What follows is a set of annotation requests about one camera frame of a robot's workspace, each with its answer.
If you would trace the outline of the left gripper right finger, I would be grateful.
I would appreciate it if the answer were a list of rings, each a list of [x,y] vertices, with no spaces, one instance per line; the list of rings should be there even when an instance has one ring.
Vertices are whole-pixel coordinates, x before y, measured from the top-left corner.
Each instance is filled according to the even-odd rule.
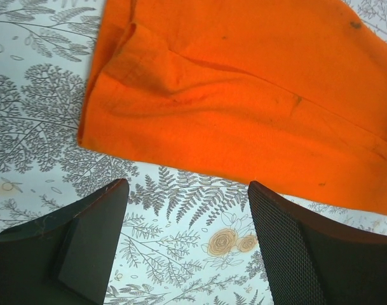
[[[248,199],[275,304],[387,304],[387,236],[312,212],[257,181]]]

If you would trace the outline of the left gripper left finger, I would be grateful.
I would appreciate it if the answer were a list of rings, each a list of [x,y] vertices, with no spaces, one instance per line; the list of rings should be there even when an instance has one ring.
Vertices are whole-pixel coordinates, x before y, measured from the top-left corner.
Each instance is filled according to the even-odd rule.
[[[0,232],[0,304],[103,304],[128,194],[117,179]]]

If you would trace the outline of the orange t shirt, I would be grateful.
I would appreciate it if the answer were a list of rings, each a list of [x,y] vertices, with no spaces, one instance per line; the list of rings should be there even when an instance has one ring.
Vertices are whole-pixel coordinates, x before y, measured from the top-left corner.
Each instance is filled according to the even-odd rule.
[[[78,144],[387,215],[387,43],[342,1],[108,1]]]

